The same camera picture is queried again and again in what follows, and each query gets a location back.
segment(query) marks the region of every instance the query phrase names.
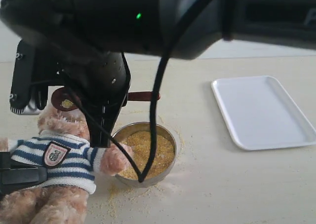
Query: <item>rectangular tray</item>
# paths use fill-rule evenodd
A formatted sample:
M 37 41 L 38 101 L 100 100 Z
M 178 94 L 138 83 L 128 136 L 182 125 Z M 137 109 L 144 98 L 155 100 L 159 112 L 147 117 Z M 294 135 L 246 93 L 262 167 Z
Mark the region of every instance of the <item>rectangular tray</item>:
M 234 143 L 244 150 L 316 144 L 316 130 L 271 76 L 218 79 L 212 89 Z

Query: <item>teddy bear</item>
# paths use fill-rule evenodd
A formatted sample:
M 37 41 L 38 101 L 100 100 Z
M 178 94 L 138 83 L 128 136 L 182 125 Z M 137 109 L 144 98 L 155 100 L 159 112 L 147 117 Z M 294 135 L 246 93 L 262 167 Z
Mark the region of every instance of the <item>teddy bear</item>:
M 56 102 L 57 94 L 63 97 Z M 90 147 L 85 116 L 64 88 L 53 96 L 39 116 L 37 137 L 0 139 L 0 151 L 9 151 L 12 160 L 47 168 L 47 181 L 3 198 L 0 224 L 83 224 L 88 197 L 96 190 L 94 174 L 114 176 L 130 166 L 113 144 Z M 131 147 L 122 146 L 133 155 Z

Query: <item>table surface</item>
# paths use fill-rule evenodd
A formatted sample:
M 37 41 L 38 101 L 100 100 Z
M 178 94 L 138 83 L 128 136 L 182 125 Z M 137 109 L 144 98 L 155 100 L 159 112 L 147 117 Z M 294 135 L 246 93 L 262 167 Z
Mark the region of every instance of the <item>table surface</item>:
M 211 90 L 218 78 L 276 77 L 316 125 L 316 57 L 170 61 L 158 104 L 158 123 L 181 149 L 166 179 L 149 189 L 127 189 L 113 177 L 97 177 L 89 224 L 314 224 L 316 147 L 243 151 L 233 144 Z M 131 91 L 151 90 L 157 61 L 130 61 Z M 0 75 L 9 94 L 12 66 Z M 32 136 L 35 119 L 9 113 L 1 101 L 0 136 Z M 149 104 L 130 102 L 116 129 L 148 121 Z

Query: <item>spilled grains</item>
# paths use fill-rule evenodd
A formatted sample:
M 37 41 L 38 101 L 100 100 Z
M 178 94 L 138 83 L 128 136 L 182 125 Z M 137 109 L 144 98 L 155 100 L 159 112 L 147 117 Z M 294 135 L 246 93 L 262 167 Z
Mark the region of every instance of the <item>spilled grains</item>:
M 124 141 L 131 146 L 134 151 L 133 160 L 141 171 L 144 170 L 150 152 L 151 136 L 150 132 L 140 131 L 132 134 Z M 157 152 L 153 165 L 147 178 L 152 178 L 165 171 L 174 159 L 174 147 L 171 142 L 161 135 L 157 135 Z M 120 173 L 121 176 L 137 180 L 137 175 L 133 168 L 129 168 Z

